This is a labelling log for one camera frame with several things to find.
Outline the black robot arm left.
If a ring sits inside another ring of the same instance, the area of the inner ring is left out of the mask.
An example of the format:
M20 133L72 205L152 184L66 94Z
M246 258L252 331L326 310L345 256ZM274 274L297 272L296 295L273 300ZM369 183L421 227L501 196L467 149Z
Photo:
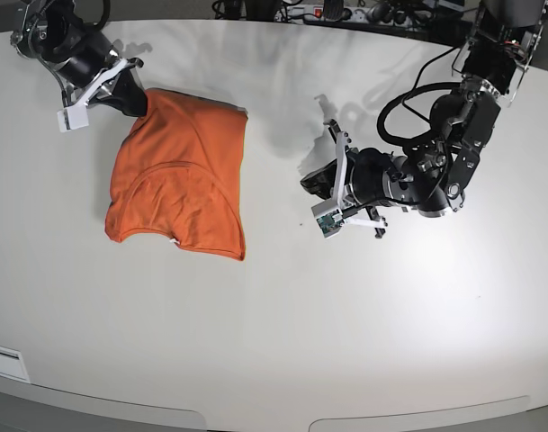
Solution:
M301 180L321 202L312 213L324 230L347 223L383 229L381 207L414 210L437 218L463 207L465 189L492 136L500 100L513 97L511 82L524 75L541 38L545 1L482 1L472 31L457 46L459 82L420 83L387 103L378 116L380 138L403 150L395 156L359 150L334 119L326 120L336 157ZM427 131L405 138L389 133L386 120L411 99L439 91L426 119Z

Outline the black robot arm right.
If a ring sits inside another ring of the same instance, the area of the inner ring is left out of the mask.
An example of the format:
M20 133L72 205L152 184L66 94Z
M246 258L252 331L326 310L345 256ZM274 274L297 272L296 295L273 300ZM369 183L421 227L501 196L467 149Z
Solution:
M103 1L99 20L87 22L76 14L75 1L19 3L11 44L20 56L37 60L57 81L62 131L88 126L88 110L94 105L135 118L147 113L147 96L132 74L143 61L123 57L103 34L110 12L111 3Z

